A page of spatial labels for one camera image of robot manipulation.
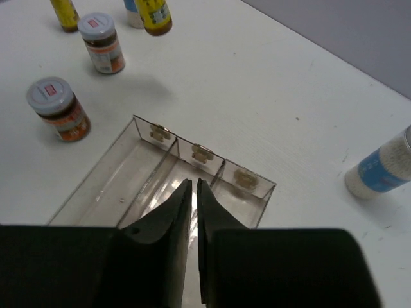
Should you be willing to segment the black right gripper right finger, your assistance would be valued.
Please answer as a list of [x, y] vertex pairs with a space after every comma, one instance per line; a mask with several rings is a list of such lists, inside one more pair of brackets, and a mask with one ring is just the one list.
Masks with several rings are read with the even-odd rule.
[[249, 228], [240, 223], [212, 192], [197, 183], [198, 270], [201, 301], [207, 307], [252, 307], [256, 256], [247, 246]]

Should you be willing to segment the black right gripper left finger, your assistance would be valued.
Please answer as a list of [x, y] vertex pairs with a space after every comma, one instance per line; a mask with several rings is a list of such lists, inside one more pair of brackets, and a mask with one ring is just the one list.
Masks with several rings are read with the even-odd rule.
[[105, 242], [93, 307], [181, 307], [191, 219], [192, 181]]

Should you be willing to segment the yellow label sauce bottle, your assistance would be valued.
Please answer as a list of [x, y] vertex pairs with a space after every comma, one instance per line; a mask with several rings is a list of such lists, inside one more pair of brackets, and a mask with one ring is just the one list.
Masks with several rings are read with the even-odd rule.
[[173, 23], [166, 0], [136, 0], [134, 3], [148, 34], [160, 36], [171, 30]]

